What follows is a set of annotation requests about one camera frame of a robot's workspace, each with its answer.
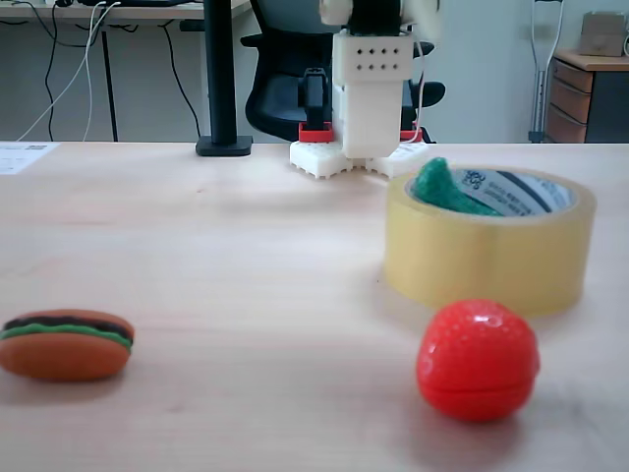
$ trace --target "packing tape roll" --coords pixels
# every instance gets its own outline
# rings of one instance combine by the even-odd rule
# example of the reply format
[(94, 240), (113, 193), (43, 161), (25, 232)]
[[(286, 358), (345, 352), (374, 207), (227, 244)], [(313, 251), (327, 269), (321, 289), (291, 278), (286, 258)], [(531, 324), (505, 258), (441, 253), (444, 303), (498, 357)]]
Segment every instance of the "packing tape roll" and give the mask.
[(495, 300), (523, 316), (576, 303), (597, 207), (585, 187), (541, 172), (454, 168), (468, 196), (502, 213), (476, 216), (419, 202), (413, 178), (389, 184), (385, 276), (403, 295), (439, 309)]

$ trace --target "burger patty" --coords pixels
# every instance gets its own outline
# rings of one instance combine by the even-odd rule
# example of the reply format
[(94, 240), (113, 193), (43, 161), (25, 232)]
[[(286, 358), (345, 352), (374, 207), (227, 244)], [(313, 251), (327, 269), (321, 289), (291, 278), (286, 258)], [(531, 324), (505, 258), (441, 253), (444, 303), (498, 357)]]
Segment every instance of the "burger patty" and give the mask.
[(104, 322), (101, 320), (89, 320), (86, 318), (77, 317), (29, 317), (29, 318), (17, 318), (4, 325), (4, 329), (13, 329), (14, 327), (24, 327), (28, 325), (44, 325), (44, 326), (61, 326), (61, 325), (73, 325), (73, 326), (87, 326), (98, 329), (104, 332), (114, 332), (133, 344), (134, 340), (131, 337), (129, 331), (120, 326), (110, 322)]

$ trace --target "green sponge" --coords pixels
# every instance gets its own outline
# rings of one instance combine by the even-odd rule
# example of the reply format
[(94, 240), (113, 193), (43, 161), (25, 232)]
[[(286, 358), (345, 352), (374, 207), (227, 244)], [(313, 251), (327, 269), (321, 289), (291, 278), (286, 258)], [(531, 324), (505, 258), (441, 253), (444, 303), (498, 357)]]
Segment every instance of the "green sponge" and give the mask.
[(420, 170), (411, 186), (411, 195), (426, 204), (459, 213), (502, 216), (461, 192), (454, 184), (448, 163), (443, 157), (429, 161)]

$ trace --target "green object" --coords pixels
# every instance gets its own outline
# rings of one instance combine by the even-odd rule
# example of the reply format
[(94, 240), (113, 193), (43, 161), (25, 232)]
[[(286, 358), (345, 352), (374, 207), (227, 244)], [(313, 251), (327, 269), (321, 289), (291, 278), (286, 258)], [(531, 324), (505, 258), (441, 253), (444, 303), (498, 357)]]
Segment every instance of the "green object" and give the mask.
[(459, 213), (502, 216), (461, 192), (454, 184), (448, 163), (443, 157), (429, 161), (420, 170), (411, 186), (411, 195), (421, 202)]
[(43, 324), (29, 324), (27, 326), (12, 327), (0, 333), (0, 339), (22, 336), (25, 334), (43, 334), (48, 332), (71, 332), (74, 334), (86, 334), (88, 336), (104, 337), (110, 341), (117, 342), (131, 351), (131, 342), (115, 332), (105, 332), (89, 326), (76, 326), (73, 324), (62, 324), (60, 326), (44, 326)]

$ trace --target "table surface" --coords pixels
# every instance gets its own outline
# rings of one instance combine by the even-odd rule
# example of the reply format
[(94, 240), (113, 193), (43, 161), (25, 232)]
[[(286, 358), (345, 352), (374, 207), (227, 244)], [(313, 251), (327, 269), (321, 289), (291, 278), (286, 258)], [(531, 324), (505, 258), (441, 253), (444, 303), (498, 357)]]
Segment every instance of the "table surface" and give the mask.
[[(249, 0), (231, 0), (232, 17), (236, 17), (251, 9)], [(35, 4), (37, 13), (44, 19), (51, 17), (52, 5)], [(55, 18), (59, 21), (82, 20), (91, 15), (92, 7), (75, 4), (68, 8), (55, 9)], [(12, 5), (8, 1), (0, 1), (0, 18), (27, 20), (34, 19), (35, 14), (29, 5)], [(190, 3), (168, 8), (116, 7), (109, 12), (107, 20), (202, 20), (203, 4)]]
[(386, 181), (316, 181), (283, 145), (65, 144), (0, 178), (0, 311), (78, 307), (137, 327), (124, 375), (0, 373), (0, 456), (64, 472), (571, 472), (629, 463), (629, 146), (435, 146), (599, 197), (583, 301), (534, 321), (531, 403), (466, 426), (420, 399), (430, 312), (382, 280)]

